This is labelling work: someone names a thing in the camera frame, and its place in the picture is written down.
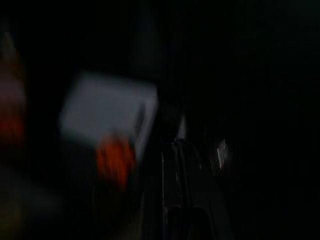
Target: dark background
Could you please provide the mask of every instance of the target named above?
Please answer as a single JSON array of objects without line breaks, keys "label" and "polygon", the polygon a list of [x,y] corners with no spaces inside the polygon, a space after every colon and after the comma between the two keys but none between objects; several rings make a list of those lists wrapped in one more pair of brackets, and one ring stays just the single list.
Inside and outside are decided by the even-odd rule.
[{"label": "dark background", "polygon": [[231,176],[221,185],[240,238],[306,238],[317,217],[319,4],[4,4],[27,69],[27,149],[42,169],[34,174],[63,185],[56,123],[77,71],[136,77],[157,84],[161,103],[186,111],[204,156],[218,139],[231,146]]}]

